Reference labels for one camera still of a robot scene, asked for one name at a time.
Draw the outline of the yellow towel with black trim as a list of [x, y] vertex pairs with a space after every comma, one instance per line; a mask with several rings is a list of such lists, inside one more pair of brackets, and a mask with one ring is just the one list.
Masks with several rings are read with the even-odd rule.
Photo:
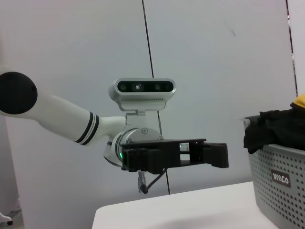
[[291, 104], [290, 106], [293, 109], [300, 110], [302, 112], [305, 112], [305, 93], [298, 96]]

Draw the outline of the white chair base with caster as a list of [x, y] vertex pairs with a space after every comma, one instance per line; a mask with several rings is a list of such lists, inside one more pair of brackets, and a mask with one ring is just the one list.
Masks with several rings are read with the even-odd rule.
[[2, 223], [6, 223], [7, 225], [12, 225], [13, 220], [11, 217], [5, 216], [0, 212], [0, 224], [2, 224]]

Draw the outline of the black cloth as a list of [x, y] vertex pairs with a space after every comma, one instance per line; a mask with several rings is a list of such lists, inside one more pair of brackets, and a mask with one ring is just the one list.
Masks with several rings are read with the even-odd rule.
[[305, 151], [305, 107], [291, 103], [289, 110], [260, 112], [245, 128], [244, 148], [249, 154], [266, 145]]

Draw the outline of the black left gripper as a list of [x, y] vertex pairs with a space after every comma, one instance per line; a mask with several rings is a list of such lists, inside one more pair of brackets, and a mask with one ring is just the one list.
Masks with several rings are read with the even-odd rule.
[[229, 167], [227, 144], [206, 143], [206, 139], [136, 141], [121, 147], [122, 170], [129, 172], [162, 172], [203, 163]]

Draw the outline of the grey perforated plastic storage box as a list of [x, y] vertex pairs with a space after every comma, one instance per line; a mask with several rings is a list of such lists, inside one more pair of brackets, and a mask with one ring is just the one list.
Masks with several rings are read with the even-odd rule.
[[305, 229], [305, 136], [249, 155], [256, 204], [280, 229]]

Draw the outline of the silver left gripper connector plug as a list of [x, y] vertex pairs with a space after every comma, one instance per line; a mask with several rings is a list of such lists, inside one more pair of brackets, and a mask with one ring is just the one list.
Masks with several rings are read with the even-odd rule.
[[146, 189], [145, 172], [138, 171], [138, 191], [142, 193]]

